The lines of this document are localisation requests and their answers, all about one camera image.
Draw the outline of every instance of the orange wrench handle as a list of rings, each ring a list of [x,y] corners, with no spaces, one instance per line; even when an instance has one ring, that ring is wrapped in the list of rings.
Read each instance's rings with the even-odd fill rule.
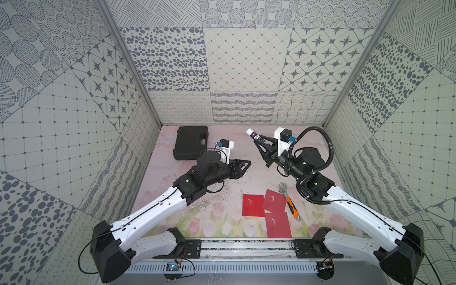
[[[291,201],[290,197],[286,199],[286,202],[288,204],[288,207],[290,208],[291,213],[293,214],[293,217],[297,217],[299,215],[298,210],[296,210],[296,207],[293,205],[293,202]]]

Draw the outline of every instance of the black cable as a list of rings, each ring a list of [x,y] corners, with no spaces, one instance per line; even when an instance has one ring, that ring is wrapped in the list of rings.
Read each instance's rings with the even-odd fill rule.
[[[288,177],[290,176],[289,174],[288,175],[285,175],[285,174],[282,174],[280,171],[279,171],[279,165],[277,165],[277,172],[282,175],[283,177]]]
[[[326,131],[323,128],[320,128],[317,126],[312,126],[312,127],[308,127],[304,131],[302,131],[300,133],[300,135],[295,139],[295,141],[292,142],[291,145],[288,147],[288,153],[287,153],[287,157],[285,160],[285,174],[290,174],[290,157],[291,157],[291,153],[293,151],[293,147],[295,146],[295,144],[298,141],[300,141],[302,139],[302,137],[305,134],[307,134],[311,130],[316,130],[325,138],[326,143],[328,144],[328,151],[329,151],[328,159],[326,160],[325,164],[318,168],[313,169],[312,172],[316,173],[318,171],[321,171],[321,170],[327,168],[331,164],[332,159],[334,158],[334,147],[332,146],[331,139],[329,138],[329,135],[326,133]]]
[[[208,148],[206,148],[206,149],[203,149],[203,150],[200,152],[200,154],[199,154],[198,156],[200,156],[201,153],[203,153],[203,151],[205,151],[205,150],[215,150],[215,151],[220,151],[220,152],[222,152],[222,153],[225,155],[225,163],[228,162],[228,156],[227,156],[227,154],[226,154],[223,150],[218,149],[218,148],[215,148],[215,147],[208,147]]]
[[[120,229],[122,229],[122,228],[125,228],[126,226],[128,226],[129,224],[131,224],[132,221],[134,221],[135,219],[137,219],[138,217],[140,217],[140,216],[141,216],[142,214],[144,214],[145,212],[151,210],[153,207],[155,207],[155,206],[157,206],[157,205],[160,205],[163,201],[165,201],[166,199],[168,199],[169,197],[171,197],[176,191],[177,191],[177,188],[176,188],[176,189],[174,190],[174,192],[171,193],[168,197],[166,197],[165,199],[159,201],[157,204],[155,204],[154,206],[152,206],[152,207],[150,207],[149,209],[145,210],[144,212],[142,212],[142,213],[139,214],[138,216],[134,217],[133,219],[131,219],[128,223],[126,223],[126,224],[123,225],[122,227],[117,228],[117,229],[115,229],[115,230],[113,230],[113,231],[110,231],[110,232],[108,232],[108,233],[103,233],[103,234],[97,236],[96,238],[92,239],[88,244],[86,244],[86,245],[84,246],[84,248],[81,250],[81,253],[79,254],[79,257],[78,257],[78,267],[79,267],[79,270],[80,270],[82,273],[85,273],[85,274],[97,274],[98,272],[86,272],[86,271],[84,271],[84,270],[81,268],[81,256],[82,256],[84,250],[85,250],[93,241],[97,240],[98,238],[100,238],[100,237],[102,237],[102,236],[105,236],[105,235],[107,235],[107,234],[113,233],[113,232],[115,232],[115,231],[118,231],[118,230],[120,230]]]
[[[423,283],[424,285],[428,285],[427,283],[421,281],[418,277],[415,277],[415,279],[417,279],[419,282]]]
[[[364,208],[366,211],[368,211],[369,213],[373,214],[377,219],[379,219],[380,221],[382,221],[385,225],[387,225],[390,229],[396,231],[398,234],[402,235],[403,237],[407,238],[409,241],[411,241],[414,245],[416,245],[416,247],[418,247],[418,249],[423,253],[423,255],[426,257],[427,261],[429,262],[429,265],[431,266],[432,270],[434,271],[434,274],[435,276],[437,277],[438,281],[439,281],[439,284],[442,285],[442,281],[440,280],[440,277],[439,275],[437,274],[437,271],[435,270],[434,266],[432,265],[431,261],[429,260],[429,257],[426,255],[425,251],[416,243],[414,242],[412,239],[410,239],[409,237],[407,237],[406,235],[404,235],[403,233],[401,233],[400,231],[398,231],[397,229],[393,228],[390,224],[388,224],[386,221],[384,221],[381,217],[379,217],[378,215],[376,215],[374,212],[372,212],[371,210],[369,210],[369,208],[365,207],[364,205],[361,205],[359,203],[356,203],[352,200],[347,200],[347,199],[336,199],[336,200],[330,200],[330,201],[326,201],[326,202],[339,202],[339,201],[346,201],[346,202],[349,202],[349,203],[353,203],[355,205],[358,205],[362,208]]]
[[[222,187],[221,187],[220,189],[218,189],[217,191],[212,192],[212,191],[206,190],[206,192],[207,192],[207,193],[211,193],[211,194],[219,193],[219,192],[223,189],[223,186],[225,186],[225,180],[223,181]]]
[[[323,261],[322,261],[322,262],[325,262],[325,261],[326,261],[326,259],[328,259],[328,258],[330,258],[330,257],[332,257],[332,253],[331,253],[330,255],[328,255],[328,257],[326,257],[325,259],[323,259]]]
[[[81,250],[81,253],[79,254],[79,257],[78,257],[78,267],[79,267],[79,270],[82,272],[82,273],[85,273],[85,274],[98,274],[98,271],[97,272],[86,272],[84,271],[82,268],[81,268],[81,255],[83,254],[84,250],[96,239],[104,236],[104,235],[107,235],[107,234],[110,234],[110,233],[113,233],[115,231],[118,231],[120,230],[121,228],[118,228],[118,229],[115,229],[114,231],[111,231],[109,233],[103,233],[99,236],[97,236],[96,238],[92,239],[88,244],[86,244],[86,246],[84,246],[84,248]]]
[[[188,276],[184,276],[184,277],[180,277],[179,279],[182,279],[182,278],[185,278],[185,277],[191,277],[191,276],[195,275],[197,273],[197,269],[196,269],[195,265],[193,264],[193,262],[191,262],[190,260],[188,260],[186,258],[182,258],[182,259],[186,260],[186,261],[188,261],[188,262],[190,262],[192,264],[192,266],[193,266],[193,274],[192,275],[188,275]]]
[[[305,147],[301,147],[301,148],[299,148],[299,149],[295,150],[295,153],[294,153],[293,155],[294,155],[294,156],[297,158],[297,156],[296,156],[296,152],[298,152],[298,151],[300,151],[300,150],[304,150],[304,149],[305,149]]]

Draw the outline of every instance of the star pattern tile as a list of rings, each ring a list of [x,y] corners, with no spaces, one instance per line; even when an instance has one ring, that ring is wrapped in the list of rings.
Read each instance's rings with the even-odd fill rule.
[[[104,38],[71,68],[114,128],[122,132],[140,92],[111,37]]]
[[[373,29],[295,28],[280,91],[341,91]]]

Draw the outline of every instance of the gray panel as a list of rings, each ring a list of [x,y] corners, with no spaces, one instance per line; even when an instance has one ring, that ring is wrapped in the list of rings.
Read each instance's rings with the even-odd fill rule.
[[[154,284],[165,285],[167,280],[163,275],[151,274],[124,274],[110,285],[143,285],[149,284],[150,279],[154,279]],[[315,274],[197,274],[185,280],[187,285],[201,284],[226,284],[226,285],[320,285],[320,284],[350,284],[366,285],[372,284],[375,280],[376,285],[391,284],[387,276],[377,266],[363,261],[336,261],[335,274],[329,281],[322,282]]]

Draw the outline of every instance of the ventilation slot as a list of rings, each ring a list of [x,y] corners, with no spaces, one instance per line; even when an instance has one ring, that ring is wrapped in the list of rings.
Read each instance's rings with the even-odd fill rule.
[[[196,273],[317,273],[316,262],[312,261],[200,261],[192,260]],[[192,274],[193,266],[183,261],[181,271],[165,271],[166,261],[142,261],[130,266],[125,273]]]

